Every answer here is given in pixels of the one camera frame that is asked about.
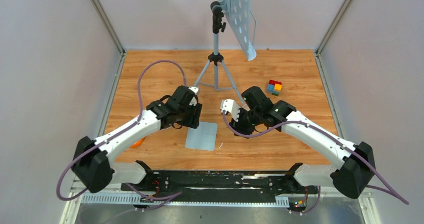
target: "wooden tabletop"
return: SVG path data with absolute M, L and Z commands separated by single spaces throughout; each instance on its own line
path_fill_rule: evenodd
M 211 52 L 129 51 L 106 132 L 118 128 L 139 114 L 137 79 L 147 65 L 160 59 L 173 60 L 183 67 L 188 85 L 193 85 Z M 283 86 L 280 95 L 276 97 L 267 94 L 273 102 L 284 100 L 318 125 L 337 134 L 312 51 L 258 50 L 257 58 L 250 62 L 241 50 L 223 50 L 221 54 L 240 93 L 251 86 L 259 86 L 265 91 L 270 79 L 279 81 Z M 213 84 L 213 69 L 211 65 L 203 76 L 203 83 Z M 219 71 L 219 78 L 220 87 L 231 86 L 222 69 Z M 173 64 L 153 66 L 141 81 L 143 106 L 146 107 L 166 94 L 172 95 L 182 83 L 182 75 Z M 156 170 L 287 170 L 296 162 L 329 164 L 306 144 L 278 131 L 252 139 L 235 137 L 225 126 L 219 109 L 223 99 L 239 102 L 235 92 L 214 91 L 206 86 L 199 88 L 199 103 L 203 104 L 200 120 L 218 124 L 214 151 L 185 148 L 188 129 L 171 128 L 147 136 L 141 146 L 127 149 L 116 161 L 143 160 Z M 265 127 L 259 126 L 258 131 L 261 130 L 265 130 Z

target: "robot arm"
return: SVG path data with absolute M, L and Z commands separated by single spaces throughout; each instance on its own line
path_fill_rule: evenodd
M 146 176 L 142 164 L 116 163 L 115 159 L 136 141 L 174 123 L 197 128 L 202 110 L 202 105 L 198 103 L 198 91 L 197 87 L 179 86 L 172 96 L 164 96 L 149 104 L 141 118 L 136 116 L 94 140 L 82 138 L 77 144 L 74 159 L 94 145 L 105 144 L 76 162 L 72 171 L 92 193 L 101 191 L 109 184 L 140 183 Z
M 310 185 L 335 187 L 347 197 L 359 197 L 374 174 L 345 148 L 360 154 L 375 167 L 371 146 L 365 142 L 356 145 L 328 132 L 284 101 L 280 100 L 273 104 L 259 87 L 251 87 L 241 96 L 249 110 L 240 108 L 234 100 L 227 99 L 221 102 L 221 111 L 231 114 L 232 119 L 229 125 L 235 131 L 243 136 L 251 135 L 257 125 L 264 124 L 270 128 L 286 122 L 287 124 L 276 130 L 301 140 L 317 150 L 332 164 L 309 166 L 297 163 L 289 170 L 288 175 L 292 175 L 295 181 L 304 187 Z M 328 135 L 340 141 L 342 147 Z

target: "toy block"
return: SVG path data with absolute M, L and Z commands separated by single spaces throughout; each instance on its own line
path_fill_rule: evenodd
M 274 86 L 274 90 L 280 92 L 281 91 L 281 84 L 276 83 Z

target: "gray wall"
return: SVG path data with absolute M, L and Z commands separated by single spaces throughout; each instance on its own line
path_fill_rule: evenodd
M 2 223 L 59 222 L 56 182 L 97 133 L 118 62 L 90 0 L 0 0 Z
M 371 144 L 377 170 L 410 201 L 375 191 L 384 224 L 424 218 L 423 11 L 424 0 L 354 0 L 323 53 L 345 136 Z
M 126 49 L 213 47 L 214 0 L 101 0 Z M 255 48 L 317 48 L 343 0 L 252 0 Z M 221 48 L 239 48 L 228 28 Z

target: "black tripod clamp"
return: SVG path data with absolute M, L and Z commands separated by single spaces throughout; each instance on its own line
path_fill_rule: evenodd
M 224 32 L 226 24 L 223 22 L 224 13 L 221 7 L 216 7 L 217 5 L 221 5 L 218 1 L 214 1 L 210 4 L 210 9 L 212 10 L 212 31 L 214 33 Z

